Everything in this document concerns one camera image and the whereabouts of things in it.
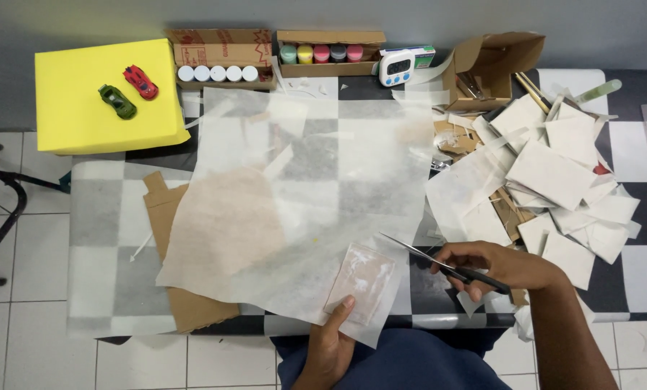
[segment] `table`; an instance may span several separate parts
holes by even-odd
[[[647,147],[640,105],[647,103],[646,70],[533,69],[528,77],[549,96],[563,87],[577,95],[607,80],[618,78],[623,87],[583,108],[620,117],[607,123],[596,140],[603,158],[615,170],[618,181],[641,200],[633,220],[642,225],[637,239],[630,239],[620,258],[610,265],[597,258],[588,291],[579,291],[596,313],[597,322],[647,321]],[[290,80],[296,87],[298,79]],[[310,78],[319,99],[392,99],[391,90],[372,76]],[[327,94],[318,93],[323,84]],[[403,86],[394,87],[402,90]],[[514,83],[513,97],[524,91]],[[195,103],[200,92],[184,92],[186,121],[203,113]],[[160,263],[154,241],[136,261],[129,257],[150,233],[141,197],[146,193],[142,177],[160,170],[170,187],[187,182],[196,164],[198,126],[189,129],[184,144],[111,155],[74,158],[72,176],[71,250],[69,259],[69,333],[85,337],[153,334],[171,330],[163,287],[154,279]],[[436,244],[427,231],[436,227],[425,213],[414,244],[424,249]],[[388,328],[484,328],[515,323],[508,297],[480,307],[468,318],[456,291],[428,265],[411,256],[391,309]],[[309,324],[241,305],[237,318],[196,330],[194,334],[308,333]]]

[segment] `person's left hand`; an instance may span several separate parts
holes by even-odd
[[[296,389],[331,389],[345,375],[353,359],[354,340],[338,332],[354,308],[348,295],[324,326],[311,324],[307,363],[292,386]]]

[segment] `hand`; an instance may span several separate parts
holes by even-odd
[[[353,359],[354,340],[338,332],[354,308],[348,295],[324,326],[311,324],[307,363],[292,386],[296,389],[331,389],[345,375]]]
[[[555,283],[569,283],[564,272],[553,263],[531,253],[505,248],[490,242],[448,243],[434,256],[451,267],[487,269],[487,276],[506,283],[512,289],[543,289]],[[439,265],[432,264],[432,274],[439,272]],[[465,285],[456,278],[448,278],[459,291],[465,291],[473,302],[483,294],[494,290],[479,280]]]

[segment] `scissor blade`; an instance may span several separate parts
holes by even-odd
[[[386,237],[386,238],[388,238],[388,239],[390,239],[391,241],[394,241],[396,244],[400,244],[401,246],[403,246],[403,248],[407,249],[407,251],[410,252],[410,253],[413,253],[413,254],[415,254],[417,256],[423,257],[423,258],[425,258],[425,259],[427,259],[429,261],[433,261],[433,262],[439,264],[440,266],[446,267],[448,269],[454,269],[452,266],[448,266],[448,265],[442,263],[441,261],[438,261],[438,260],[434,259],[432,256],[428,255],[427,253],[424,253],[424,252],[420,251],[419,249],[415,248],[414,246],[410,246],[408,244],[405,244],[404,242],[398,241],[397,239],[395,239],[393,237],[390,237],[390,236],[387,236],[387,235],[385,235],[385,234],[383,234],[381,232],[379,232],[379,234]]]

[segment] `red toy car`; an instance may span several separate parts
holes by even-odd
[[[150,78],[143,72],[143,69],[140,69],[138,66],[131,65],[126,68],[124,71],[124,77],[126,81],[131,83],[140,93],[140,96],[145,100],[152,100],[157,96],[157,93],[160,91]]]

